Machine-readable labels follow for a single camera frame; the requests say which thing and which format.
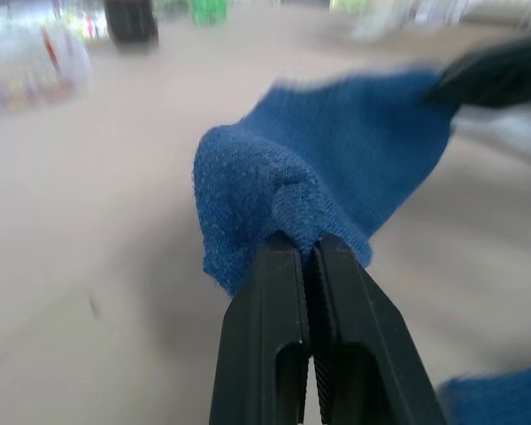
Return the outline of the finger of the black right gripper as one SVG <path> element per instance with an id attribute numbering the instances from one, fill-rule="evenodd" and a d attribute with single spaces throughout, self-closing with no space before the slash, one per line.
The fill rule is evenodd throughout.
<path id="1" fill-rule="evenodd" d="M 489 109 L 531 104 L 531 35 L 468 51 L 444 68 L 426 100 Z"/>

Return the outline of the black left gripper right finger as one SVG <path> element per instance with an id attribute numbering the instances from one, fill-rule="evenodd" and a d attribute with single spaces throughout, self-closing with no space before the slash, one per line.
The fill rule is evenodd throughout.
<path id="1" fill-rule="evenodd" d="M 401 313 L 341 238 L 315 243 L 304 287 L 322 423 L 446 422 Z"/>

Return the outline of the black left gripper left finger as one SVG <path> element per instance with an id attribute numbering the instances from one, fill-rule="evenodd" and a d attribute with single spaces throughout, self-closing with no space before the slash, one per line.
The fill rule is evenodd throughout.
<path id="1" fill-rule="evenodd" d="M 209 422 L 302 423 L 310 355 L 300 254 L 275 233 L 225 313 Z"/>

